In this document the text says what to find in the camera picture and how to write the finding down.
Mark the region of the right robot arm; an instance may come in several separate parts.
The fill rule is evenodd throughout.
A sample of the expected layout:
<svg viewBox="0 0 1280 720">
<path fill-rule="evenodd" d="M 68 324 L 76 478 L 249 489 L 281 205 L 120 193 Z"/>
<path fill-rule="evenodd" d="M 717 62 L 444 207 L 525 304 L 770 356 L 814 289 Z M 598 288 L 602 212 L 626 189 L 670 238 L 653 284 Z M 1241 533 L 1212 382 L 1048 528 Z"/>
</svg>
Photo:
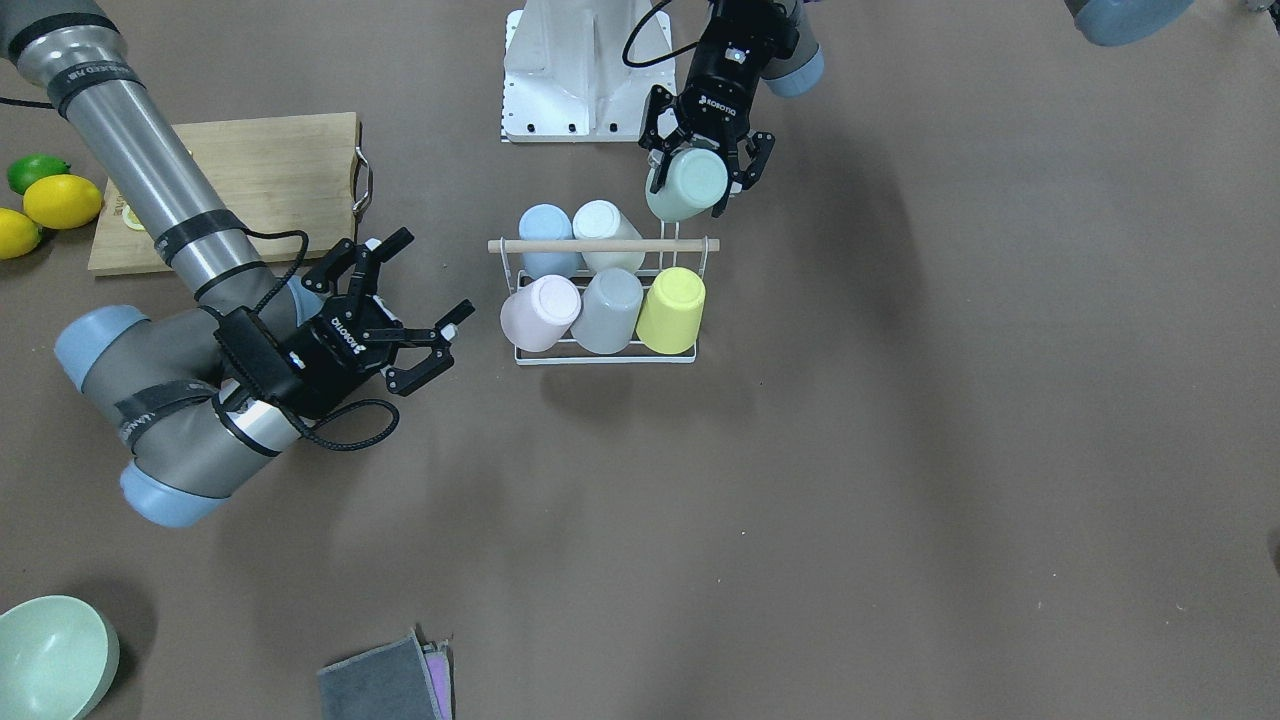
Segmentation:
<svg viewBox="0 0 1280 720">
<path fill-rule="evenodd" d="M 164 318 L 133 304 L 88 310 L 52 346 L 128 452 L 119 487 L 138 515 L 192 527 L 297 442 L 374 446 L 401 415 L 356 392 L 381 380 L 407 396 L 453 366 L 474 305 L 411 327 L 378 287 L 412 233 L 342 238 L 310 272 L 301 256 L 271 269 L 256 247 L 268 233 L 224 202 L 97 3 L 5 1 L 3 56 L 84 142 L 189 295 Z"/>
</svg>

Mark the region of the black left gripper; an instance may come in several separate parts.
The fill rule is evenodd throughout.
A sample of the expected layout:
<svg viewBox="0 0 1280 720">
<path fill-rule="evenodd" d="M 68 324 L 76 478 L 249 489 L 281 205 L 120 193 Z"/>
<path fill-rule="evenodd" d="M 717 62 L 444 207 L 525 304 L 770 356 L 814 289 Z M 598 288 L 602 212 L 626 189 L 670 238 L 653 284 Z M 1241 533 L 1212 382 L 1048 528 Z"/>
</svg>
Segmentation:
<svg viewBox="0 0 1280 720">
<path fill-rule="evenodd" d="M 644 104 L 639 145 L 649 152 L 648 192 L 663 190 L 684 142 L 716 149 L 727 181 L 710 215 L 722 217 L 732 197 L 760 179 L 774 147 L 773 133 L 749 131 L 758 85 L 777 85 L 800 68 L 800 1 L 710 1 L 678 113 L 663 85 L 653 85 Z"/>
</svg>

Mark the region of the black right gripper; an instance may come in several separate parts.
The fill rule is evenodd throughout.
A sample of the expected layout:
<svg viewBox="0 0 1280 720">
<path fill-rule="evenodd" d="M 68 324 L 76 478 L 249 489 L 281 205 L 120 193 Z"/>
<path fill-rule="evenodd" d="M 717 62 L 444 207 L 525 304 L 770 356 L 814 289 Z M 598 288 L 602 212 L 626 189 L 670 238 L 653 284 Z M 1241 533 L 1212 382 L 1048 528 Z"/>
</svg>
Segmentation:
<svg viewBox="0 0 1280 720">
<path fill-rule="evenodd" d="M 404 328 L 372 299 L 380 269 L 410 246 L 401 227 L 384 240 L 343 238 L 302 278 L 320 297 L 274 297 L 261 309 L 216 315 L 215 341 L 230 379 L 225 402 L 241 410 L 266 402 L 285 415 L 319 421 L 371 377 L 406 397 L 452 369 L 453 338 L 476 310 L 465 299 L 433 328 Z M 393 366 L 401 348 L 429 348 L 411 368 Z"/>
</svg>

